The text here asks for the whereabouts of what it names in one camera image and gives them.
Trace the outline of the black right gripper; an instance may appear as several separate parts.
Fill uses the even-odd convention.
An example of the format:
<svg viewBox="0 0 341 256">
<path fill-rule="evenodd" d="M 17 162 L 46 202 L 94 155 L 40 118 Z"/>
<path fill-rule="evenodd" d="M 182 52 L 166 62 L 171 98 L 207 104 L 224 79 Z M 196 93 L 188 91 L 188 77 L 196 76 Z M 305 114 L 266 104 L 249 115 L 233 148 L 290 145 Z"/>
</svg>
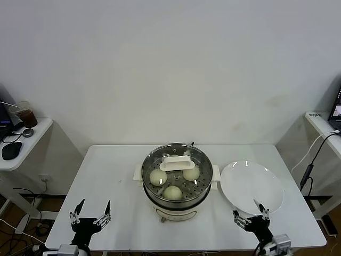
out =
<svg viewBox="0 0 341 256">
<path fill-rule="evenodd" d="M 233 210 L 234 223 L 246 232 L 253 233 L 261 244 L 272 242 L 273 235 L 269 230 L 270 216 L 269 209 L 266 209 L 262 203 L 253 199 L 261 215 L 251 218 L 242 217 L 237 210 Z"/>
</svg>

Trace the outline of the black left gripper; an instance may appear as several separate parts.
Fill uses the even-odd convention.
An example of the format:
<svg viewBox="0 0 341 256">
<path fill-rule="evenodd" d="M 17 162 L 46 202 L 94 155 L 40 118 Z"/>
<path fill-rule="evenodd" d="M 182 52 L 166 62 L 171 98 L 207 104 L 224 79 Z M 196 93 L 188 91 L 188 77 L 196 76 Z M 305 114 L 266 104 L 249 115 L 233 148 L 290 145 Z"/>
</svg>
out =
<svg viewBox="0 0 341 256">
<path fill-rule="evenodd" d="M 71 228 L 75 235 L 71 241 L 73 245 L 89 246 L 91 238 L 94 234 L 99 233 L 111 221 L 111 201 L 108 200 L 104 214 L 97 218 L 79 218 L 79 214 L 84 205 L 85 199 L 76 205 L 73 212 L 69 213 Z"/>
</svg>

